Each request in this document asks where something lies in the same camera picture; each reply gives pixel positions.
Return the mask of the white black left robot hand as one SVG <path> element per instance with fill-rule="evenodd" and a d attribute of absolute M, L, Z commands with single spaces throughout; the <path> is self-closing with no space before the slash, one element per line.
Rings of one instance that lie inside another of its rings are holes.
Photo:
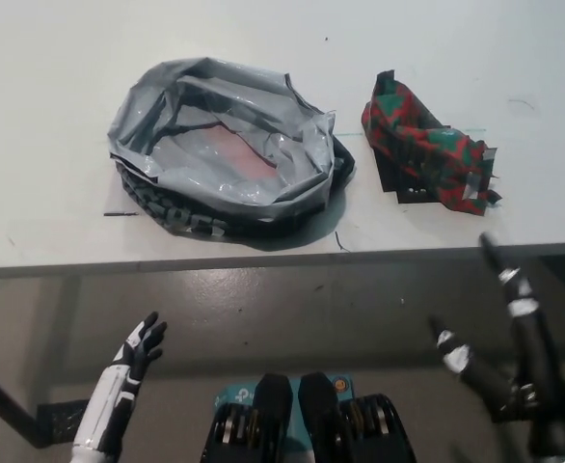
<path fill-rule="evenodd" d="M 150 364 L 162 356 L 167 323 L 157 312 L 143 319 L 103 370 L 79 424 L 73 462 L 117 462 L 122 439 Z"/>

